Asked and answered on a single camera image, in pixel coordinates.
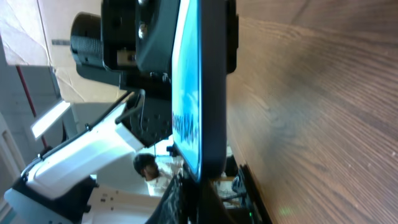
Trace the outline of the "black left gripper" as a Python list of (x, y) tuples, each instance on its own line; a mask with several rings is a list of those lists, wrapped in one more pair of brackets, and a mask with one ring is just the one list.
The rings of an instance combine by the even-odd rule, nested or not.
[(180, 0), (103, 1), (103, 65), (133, 91), (118, 122), (145, 146), (171, 135), (171, 57)]

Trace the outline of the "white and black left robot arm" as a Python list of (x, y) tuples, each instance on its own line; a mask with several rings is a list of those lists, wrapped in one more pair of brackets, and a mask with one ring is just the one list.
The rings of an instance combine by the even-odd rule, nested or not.
[(135, 223), (138, 198), (92, 174), (173, 137), (184, 159), (146, 223), (235, 223), (211, 181), (226, 164), (226, 77), (236, 69), (234, 1), (103, 1), (78, 13), (78, 74), (124, 94), (84, 131), (41, 152), (4, 194), (31, 223)]

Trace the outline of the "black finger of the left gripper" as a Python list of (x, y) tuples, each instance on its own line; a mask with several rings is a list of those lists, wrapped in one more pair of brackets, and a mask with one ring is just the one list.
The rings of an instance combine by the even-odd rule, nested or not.
[(236, 0), (226, 0), (226, 71), (233, 73), (237, 67), (239, 47), (239, 16), (236, 12)]

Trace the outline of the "smartphone with blue screen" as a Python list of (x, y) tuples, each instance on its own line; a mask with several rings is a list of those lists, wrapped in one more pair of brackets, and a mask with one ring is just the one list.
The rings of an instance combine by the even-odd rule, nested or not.
[(192, 179), (226, 161), (226, 4), (182, 1), (172, 49), (172, 134)]

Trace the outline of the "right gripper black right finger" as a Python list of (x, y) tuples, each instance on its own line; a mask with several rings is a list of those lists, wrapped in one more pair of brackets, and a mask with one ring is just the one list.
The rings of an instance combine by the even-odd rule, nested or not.
[(238, 175), (232, 183), (232, 190), (238, 195), (240, 208), (245, 209), (251, 219), (249, 223), (272, 224), (247, 164), (239, 166)]

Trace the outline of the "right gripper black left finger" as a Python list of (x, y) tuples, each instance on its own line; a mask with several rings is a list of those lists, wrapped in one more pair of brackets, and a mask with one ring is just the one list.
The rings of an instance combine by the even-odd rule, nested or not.
[(184, 174), (175, 175), (146, 224), (196, 223), (198, 187)]

